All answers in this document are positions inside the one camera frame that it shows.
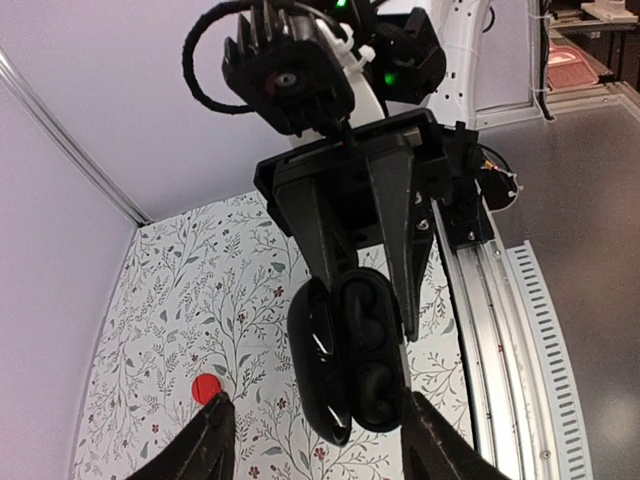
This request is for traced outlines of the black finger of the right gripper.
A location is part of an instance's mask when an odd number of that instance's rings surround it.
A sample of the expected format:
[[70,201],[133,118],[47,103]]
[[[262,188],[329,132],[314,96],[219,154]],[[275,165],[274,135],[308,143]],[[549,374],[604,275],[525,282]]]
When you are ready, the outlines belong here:
[[275,198],[309,272],[329,291],[358,266],[355,244],[317,182],[304,178],[276,188]]

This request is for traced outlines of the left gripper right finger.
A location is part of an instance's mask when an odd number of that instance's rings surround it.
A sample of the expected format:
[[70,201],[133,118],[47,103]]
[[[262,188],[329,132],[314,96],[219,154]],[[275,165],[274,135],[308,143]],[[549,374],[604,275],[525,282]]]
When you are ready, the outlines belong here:
[[419,392],[403,396],[401,452],[405,479],[507,479]]

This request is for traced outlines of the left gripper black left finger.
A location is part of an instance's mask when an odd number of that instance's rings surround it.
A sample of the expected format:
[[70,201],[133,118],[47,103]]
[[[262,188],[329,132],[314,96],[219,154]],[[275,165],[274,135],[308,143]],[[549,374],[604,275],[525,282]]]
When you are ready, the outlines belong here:
[[129,480],[231,480],[235,466],[235,407],[225,392],[213,397],[150,462]]

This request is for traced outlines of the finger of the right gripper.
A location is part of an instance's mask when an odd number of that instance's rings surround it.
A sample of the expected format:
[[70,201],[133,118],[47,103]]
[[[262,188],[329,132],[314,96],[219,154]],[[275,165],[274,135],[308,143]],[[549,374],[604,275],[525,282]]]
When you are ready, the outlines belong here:
[[368,160],[370,186],[396,295],[404,334],[408,341],[419,337],[421,275],[430,246],[430,232],[416,228],[415,157],[408,147],[396,147]]

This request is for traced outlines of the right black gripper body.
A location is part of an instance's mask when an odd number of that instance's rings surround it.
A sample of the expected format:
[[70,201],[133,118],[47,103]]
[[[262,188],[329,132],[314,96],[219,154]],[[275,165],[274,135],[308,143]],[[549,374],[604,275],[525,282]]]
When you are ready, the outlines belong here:
[[450,164],[445,144],[450,133],[427,109],[418,109],[356,128],[342,141],[320,139],[259,162],[254,185],[267,202],[267,211],[291,237],[290,222],[276,200],[278,187],[310,177],[318,182],[341,228],[358,249],[383,242],[368,162],[389,150],[399,138],[413,159],[414,194],[410,219],[432,217],[431,202],[450,195]]

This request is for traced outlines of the red earbud charging case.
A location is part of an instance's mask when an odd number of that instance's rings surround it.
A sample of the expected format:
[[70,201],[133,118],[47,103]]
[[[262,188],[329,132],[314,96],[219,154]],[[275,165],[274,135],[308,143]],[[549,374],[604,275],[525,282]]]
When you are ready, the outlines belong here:
[[222,382],[216,375],[211,373],[202,373],[192,382],[192,397],[199,405],[202,406],[207,405],[222,391]]

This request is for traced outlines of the black earbud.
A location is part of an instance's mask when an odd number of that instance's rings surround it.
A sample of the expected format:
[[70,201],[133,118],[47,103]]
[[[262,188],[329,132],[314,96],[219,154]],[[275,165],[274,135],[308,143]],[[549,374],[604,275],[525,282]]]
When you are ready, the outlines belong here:
[[348,346],[357,356],[382,352],[389,340],[385,296],[371,283],[351,281],[342,290],[342,311]]
[[398,424],[391,368],[381,362],[359,364],[354,373],[355,419],[375,432],[393,430]]

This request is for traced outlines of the black earbud charging case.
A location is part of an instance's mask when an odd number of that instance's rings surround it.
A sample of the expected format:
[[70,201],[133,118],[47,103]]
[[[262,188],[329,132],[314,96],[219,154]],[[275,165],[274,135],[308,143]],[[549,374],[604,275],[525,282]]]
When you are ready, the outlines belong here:
[[[385,296],[391,329],[382,352],[360,357],[348,346],[341,311],[342,290],[351,281],[371,283]],[[400,425],[406,389],[400,314],[392,285],[383,274],[370,268],[357,268],[342,275],[332,291],[319,278],[309,279],[291,301],[287,333],[301,406],[306,420],[319,437],[343,447],[350,439],[353,426],[359,425],[355,419],[354,373],[364,362],[381,362],[391,368],[393,397],[398,411],[395,428]]]

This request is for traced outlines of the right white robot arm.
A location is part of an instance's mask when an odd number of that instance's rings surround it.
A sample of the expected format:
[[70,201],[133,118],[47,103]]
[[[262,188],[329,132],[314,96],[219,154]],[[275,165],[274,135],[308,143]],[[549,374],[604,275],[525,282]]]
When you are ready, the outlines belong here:
[[447,74],[428,14],[403,23],[369,1],[257,1],[227,46],[228,83],[295,146],[258,164],[269,214],[311,279],[291,307],[294,340],[415,340],[433,245],[485,242],[477,134],[419,104]]

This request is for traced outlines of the floral patterned table mat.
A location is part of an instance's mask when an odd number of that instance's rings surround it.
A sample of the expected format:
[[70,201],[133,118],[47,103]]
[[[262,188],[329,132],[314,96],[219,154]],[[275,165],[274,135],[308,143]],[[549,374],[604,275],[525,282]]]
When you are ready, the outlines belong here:
[[236,407],[239,479],[399,479],[397,432],[338,448],[305,420],[286,314],[308,269],[256,193],[134,236],[91,362],[70,475],[123,479],[198,412],[216,377]]

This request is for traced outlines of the aluminium front rail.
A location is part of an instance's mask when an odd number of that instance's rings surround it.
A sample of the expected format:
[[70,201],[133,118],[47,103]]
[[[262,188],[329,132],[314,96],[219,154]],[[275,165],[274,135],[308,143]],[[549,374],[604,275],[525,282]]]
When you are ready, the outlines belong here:
[[464,357],[476,451],[510,479],[591,479],[568,349],[529,242],[449,245],[433,210]]

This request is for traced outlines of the right aluminium frame post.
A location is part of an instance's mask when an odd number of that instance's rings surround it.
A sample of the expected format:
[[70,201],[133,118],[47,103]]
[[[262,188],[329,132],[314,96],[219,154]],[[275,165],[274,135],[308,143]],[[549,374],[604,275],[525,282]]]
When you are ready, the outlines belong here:
[[153,220],[98,165],[89,152],[56,118],[28,80],[1,49],[1,82],[65,158],[130,222],[137,227]]

